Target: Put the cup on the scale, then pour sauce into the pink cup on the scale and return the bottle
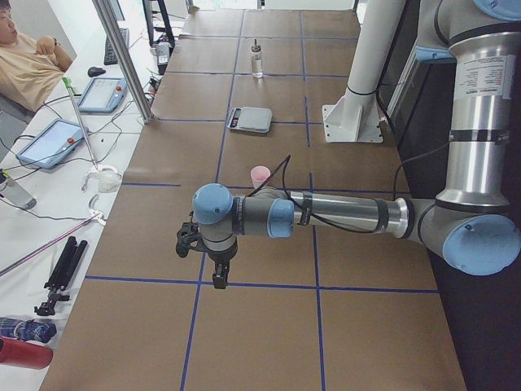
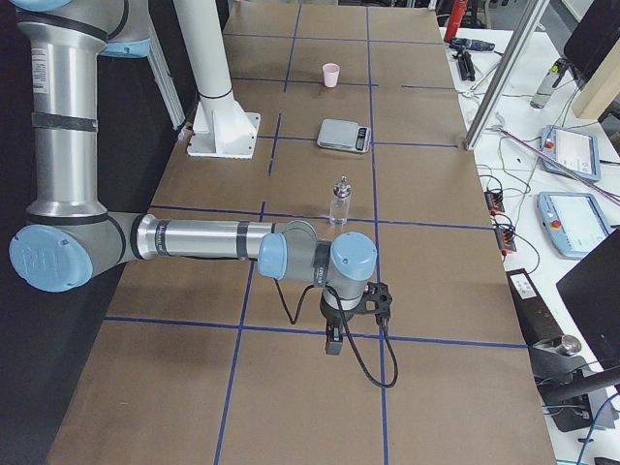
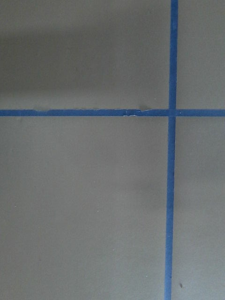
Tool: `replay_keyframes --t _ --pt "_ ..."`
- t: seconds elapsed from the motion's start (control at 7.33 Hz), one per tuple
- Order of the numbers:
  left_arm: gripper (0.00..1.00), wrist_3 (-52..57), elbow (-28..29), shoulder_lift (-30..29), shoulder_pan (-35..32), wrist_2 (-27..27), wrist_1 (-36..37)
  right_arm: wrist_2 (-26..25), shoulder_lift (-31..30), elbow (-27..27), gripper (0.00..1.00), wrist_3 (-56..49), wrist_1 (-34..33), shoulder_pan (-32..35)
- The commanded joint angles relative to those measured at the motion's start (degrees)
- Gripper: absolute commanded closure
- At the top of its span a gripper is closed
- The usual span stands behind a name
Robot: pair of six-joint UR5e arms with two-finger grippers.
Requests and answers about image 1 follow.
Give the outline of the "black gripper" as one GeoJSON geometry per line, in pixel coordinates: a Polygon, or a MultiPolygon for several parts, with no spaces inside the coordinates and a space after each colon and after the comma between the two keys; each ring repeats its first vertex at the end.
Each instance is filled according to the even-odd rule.
{"type": "Polygon", "coordinates": [[[212,274],[214,288],[226,288],[228,286],[228,275],[230,272],[230,261],[235,256],[235,246],[226,250],[208,250],[208,256],[216,263],[212,274]]]}

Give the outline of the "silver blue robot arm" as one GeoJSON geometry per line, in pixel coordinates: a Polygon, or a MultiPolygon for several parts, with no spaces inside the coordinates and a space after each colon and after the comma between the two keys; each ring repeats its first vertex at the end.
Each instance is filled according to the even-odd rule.
{"type": "Polygon", "coordinates": [[[519,255],[520,231],[507,217],[501,173],[510,132],[511,88],[520,51],[517,1],[423,1],[416,57],[456,63],[444,190],[432,200],[352,198],[261,185],[234,196],[217,183],[193,196],[176,251],[206,253],[212,283],[228,284],[241,235],[291,236],[294,226],[389,233],[424,244],[469,275],[492,275],[519,255]]]}

